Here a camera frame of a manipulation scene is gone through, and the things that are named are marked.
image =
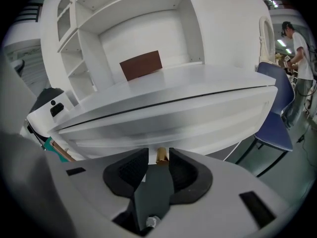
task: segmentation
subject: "blue chair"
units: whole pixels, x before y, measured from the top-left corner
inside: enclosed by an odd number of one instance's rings
[[[254,134],[254,141],[236,164],[239,164],[258,142],[261,143],[259,149],[264,145],[267,145],[283,151],[283,153],[269,167],[257,175],[257,177],[260,177],[274,167],[288,152],[293,151],[293,145],[281,118],[281,113],[294,101],[295,92],[285,71],[281,67],[261,62],[257,72],[275,78],[275,86],[278,90],[272,108],[262,127]]]

